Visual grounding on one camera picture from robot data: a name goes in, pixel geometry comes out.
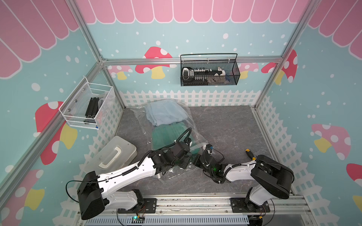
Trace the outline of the green trousers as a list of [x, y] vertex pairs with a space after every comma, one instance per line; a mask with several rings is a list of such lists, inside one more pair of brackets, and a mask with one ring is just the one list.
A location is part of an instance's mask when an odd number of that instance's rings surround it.
[[157, 150], [172, 144], [186, 129], [192, 128], [189, 136], [192, 140], [191, 147], [205, 142], [205, 138], [199, 133], [196, 125], [190, 121], [181, 121], [170, 125], [153, 126], [148, 128], [148, 148]]

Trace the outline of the clear plastic vacuum bag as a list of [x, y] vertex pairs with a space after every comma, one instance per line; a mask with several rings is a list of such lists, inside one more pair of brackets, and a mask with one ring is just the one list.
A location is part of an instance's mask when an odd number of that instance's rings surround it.
[[148, 148], [151, 150], [172, 144], [186, 129], [192, 128], [189, 136], [192, 157], [186, 168], [174, 166], [164, 173], [157, 173], [155, 177], [166, 183], [179, 179], [182, 175], [197, 169], [192, 162], [205, 148], [208, 141], [198, 132], [191, 110], [185, 102], [176, 99], [164, 99], [131, 107], [131, 110], [146, 136]]

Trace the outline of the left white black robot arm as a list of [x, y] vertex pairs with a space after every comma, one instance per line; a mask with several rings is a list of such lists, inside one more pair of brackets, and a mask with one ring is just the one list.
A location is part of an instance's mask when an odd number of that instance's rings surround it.
[[109, 209], [124, 209], [139, 212], [145, 201], [138, 189], [129, 192], [119, 190], [138, 180], [164, 175], [170, 169], [186, 169], [192, 153], [190, 138], [177, 139], [158, 150], [148, 151], [140, 161], [113, 172], [97, 175], [91, 171], [85, 175], [77, 190], [76, 202], [82, 220], [89, 220]]

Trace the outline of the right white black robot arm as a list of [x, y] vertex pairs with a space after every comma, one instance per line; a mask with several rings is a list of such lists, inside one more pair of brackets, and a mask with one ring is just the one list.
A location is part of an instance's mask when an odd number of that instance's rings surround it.
[[193, 164], [201, 168], [207, 177], [219, 185], [239, 180], [256, 181], [258, 185], [248, 191], [245, 204], [262, 206], [273, 198], [289, 198], [295, 176], [287, 166], [265, 155], [254, 156], [249, 149], [246, 150], [246, 154], [251, 161], [222, 164], [222, 161], [217, 161], [213, 157], [215, 151], [212, 145], [206, 145], [198, 153]]

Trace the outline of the yellow black screwdriver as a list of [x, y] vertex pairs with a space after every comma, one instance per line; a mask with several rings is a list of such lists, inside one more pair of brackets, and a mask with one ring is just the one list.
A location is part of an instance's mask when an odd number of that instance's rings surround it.
[[250, 149], [246, 149], [245, 152], [246, 152], [247, 156], [250, 158], [250, 160], [252, 160], [252, 161], [256, 160], [255, 155], [251, 152]]

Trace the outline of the light blue folded garment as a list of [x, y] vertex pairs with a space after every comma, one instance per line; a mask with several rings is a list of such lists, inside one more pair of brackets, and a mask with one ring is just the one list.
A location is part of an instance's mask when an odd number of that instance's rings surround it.
[[150, 102], [144, 108], [146, 118], [156, 127], [188, 119], [188, 113], [174, 99]]

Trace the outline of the translucent plastic storage box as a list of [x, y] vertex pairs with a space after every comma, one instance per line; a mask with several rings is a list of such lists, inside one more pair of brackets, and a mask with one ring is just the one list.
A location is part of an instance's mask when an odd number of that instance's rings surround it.
[[114, 136], [84, 167], [85, 173], [109, 173], [131, 164], [138, 155], [137, 148], [125, 139]]

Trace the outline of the small green circuit board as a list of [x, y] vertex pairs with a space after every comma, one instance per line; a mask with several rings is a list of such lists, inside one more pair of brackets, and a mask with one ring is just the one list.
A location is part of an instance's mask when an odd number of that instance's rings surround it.
[[132, 217], [132, 224], [144, 224], [145, 222], [145, 217], [141, 217], [141, 216], [133, 216]]

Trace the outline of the white black items in basket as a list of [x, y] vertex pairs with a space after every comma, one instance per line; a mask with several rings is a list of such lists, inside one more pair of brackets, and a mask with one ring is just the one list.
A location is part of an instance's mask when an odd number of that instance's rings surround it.
[[181, 82], [184, 86], [204, 86], [226, 84], [226, 72], [218, 67], [217, 70], [184, 67]]

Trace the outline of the black part in white basket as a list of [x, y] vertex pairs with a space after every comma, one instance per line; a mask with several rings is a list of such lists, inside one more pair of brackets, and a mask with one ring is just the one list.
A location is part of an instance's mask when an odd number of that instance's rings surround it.
[[95, 117], [99, 111], [99, 98], [91, 98], [85, 113], [85, 124], [96, 123]]

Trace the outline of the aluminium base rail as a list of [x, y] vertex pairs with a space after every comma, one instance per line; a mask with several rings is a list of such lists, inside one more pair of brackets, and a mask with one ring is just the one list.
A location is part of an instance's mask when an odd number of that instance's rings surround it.
[[[118, 214], [116, 210], [82, 220], [76, 216], [75, 226], [316, 226], [317, 222], [304, 197], [291, 195], [283, 200], [268, 200], [270, 212], [233, 213], [231, 198], [245, 194], [152, 195], [156, 212]], [[132, 224], [133, 216], [145, 217], [144, 224]]]

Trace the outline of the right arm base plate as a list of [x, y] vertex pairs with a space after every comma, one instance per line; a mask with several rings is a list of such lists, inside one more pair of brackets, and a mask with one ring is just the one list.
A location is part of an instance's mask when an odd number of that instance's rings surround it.
[[263, 205], [254, 204], [251, 201], [245, 201], [245, 198], [231, 198], [231, 208], [233, 213], [256, 213], [263, 215], [270, 212], [268, 202], [264, 202]]

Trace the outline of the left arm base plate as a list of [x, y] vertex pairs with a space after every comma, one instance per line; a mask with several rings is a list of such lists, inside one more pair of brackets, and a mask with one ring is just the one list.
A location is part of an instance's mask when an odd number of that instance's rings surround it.
[[130, 210], [118, 209], [118, 214], [143, 214], [143, 213], [155, 213], [156, 212], [156, 198], [145, 198], [141, 202], [138, 202]]

